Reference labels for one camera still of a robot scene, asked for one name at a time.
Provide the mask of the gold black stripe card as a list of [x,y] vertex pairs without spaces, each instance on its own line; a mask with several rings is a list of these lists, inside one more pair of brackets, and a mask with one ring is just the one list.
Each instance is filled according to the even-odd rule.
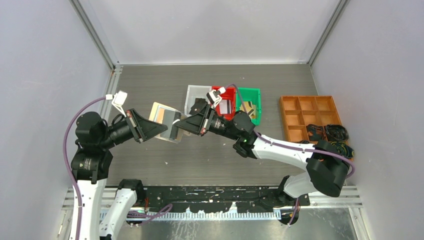
[[183,130],[176,126],[176,123],[179,122],[180,119],[176,119],[172,122],[171,132],[169,135],[169,140],[175,143],[179,143],[184,136],[191,136],[192,134],[186,130]]

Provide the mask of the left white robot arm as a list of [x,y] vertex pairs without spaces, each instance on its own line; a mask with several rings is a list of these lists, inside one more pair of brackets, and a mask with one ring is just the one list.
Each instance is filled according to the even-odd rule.
[[100,219],[103,192],[113,155],[111,148],[128,140],[145,142],[167,131],[164,124],[150,121],[134,109],[118,115],[112,125],[94,111],[79,114],[75,134],[77,151],[70,163],[76,180],[71,240],[114,240],[132,206],[146,201],[141,180],[123,179],[104,219]]

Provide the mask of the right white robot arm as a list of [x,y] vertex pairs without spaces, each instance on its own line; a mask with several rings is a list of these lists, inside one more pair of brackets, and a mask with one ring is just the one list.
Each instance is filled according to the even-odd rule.
[[277,198],[283,205],[291,205],[298,197],[313,192],[339,197],[349,171],[354,169],[324,140],[316,144],[277,140],[255,131],[256,126],[242,110],[227,120],[207,103],[196,109],[197,112],[173,125],[198,136],[211,132],[234,140],[233,149],[243,158],[274,160],[304,171],[281,181]]

